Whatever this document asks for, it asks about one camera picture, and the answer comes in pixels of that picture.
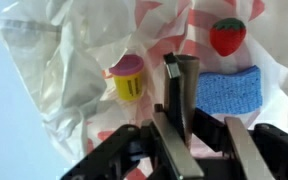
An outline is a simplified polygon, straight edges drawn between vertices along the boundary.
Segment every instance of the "sponge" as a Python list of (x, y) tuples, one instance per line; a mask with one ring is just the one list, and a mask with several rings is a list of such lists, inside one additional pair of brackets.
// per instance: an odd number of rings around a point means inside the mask
[(252, 66), (230, 75), (201, 73), (196, 97), (196, 107), (208, 114), (252, 112), (263, 103), (261, 71)]

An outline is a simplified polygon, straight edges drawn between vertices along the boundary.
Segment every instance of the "plastic bag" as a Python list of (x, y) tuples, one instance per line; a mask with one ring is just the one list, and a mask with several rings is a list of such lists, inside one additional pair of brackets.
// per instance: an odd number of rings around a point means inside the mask
[[(266, 122), (288, 132), (288, 46), (275, 40), (288, 42), (288, 36), (272, 33), (275, 29), (288, 32), (278, 23), (288, 24), (284, 17), (288, 2), (282, 4), (261, 0), (26, 0), (2, 12), (0, 34), (43, 116), (51, 142), (72, 161), (81, 159), (120, 125), (140, 125), (141, 120), (151, 118), (152, 105), (164, 101), (162, 57), (169, 52), (199, 57), (200, 72), (229, 74), (257, 65), (262, 72), (263, 106), (237, 117), (250, 128)], [(281, 7), (286, 14), (276, 13)], [(242, 20), (248, 34), (235, 53), (223, 58), (211, 48), (208, 30), (227, 17)], [(272, 22), (270, 28), (264, 26), (268, 22)], [(111, 79), (102, 77), (102, 70), (126, 53), (145, 60), (146, 90), (136, 102), (119, 100)], [(231, 115), (214, 116), (223, 120)], [(191, 151), (194, 156), (212, 152), (196, 138)], [(147, 175), (148, 167), (140, 167)]]

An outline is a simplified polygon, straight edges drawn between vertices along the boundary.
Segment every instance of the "green strawberry leaf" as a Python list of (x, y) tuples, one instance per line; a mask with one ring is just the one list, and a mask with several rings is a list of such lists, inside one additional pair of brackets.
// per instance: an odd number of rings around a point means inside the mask
[(213, 25), (213, 28), (217, 29), (217, 30), (221, 30), (221, 29), (235, 29), (235, 30), (240, 30), (240, 29), (244, 29), (245, 25), (242, 21), (235, 19), (235, 18), (227, 18), (227, 19), (223, 19), (218, 21), (217, 23), (215, 23)]

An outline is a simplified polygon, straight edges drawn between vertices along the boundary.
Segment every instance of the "yellow cup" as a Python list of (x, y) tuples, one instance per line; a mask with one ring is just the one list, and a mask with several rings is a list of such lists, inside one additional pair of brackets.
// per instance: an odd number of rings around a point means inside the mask
[(125, 55), (110, 68), (119, 98), (125, 101), (138, 99), (142, 95), (143, 59), (136, 55)]

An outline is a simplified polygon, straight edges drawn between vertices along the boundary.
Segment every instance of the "strawberry toy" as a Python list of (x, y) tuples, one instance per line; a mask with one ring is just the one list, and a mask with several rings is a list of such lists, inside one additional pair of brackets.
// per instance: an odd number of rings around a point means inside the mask
[(210, 31), (210, 41), (221, 56), (228, 56), (240, 47), (245, 35), (246, 28), (242, 21), (227, 18), (213, 25)]

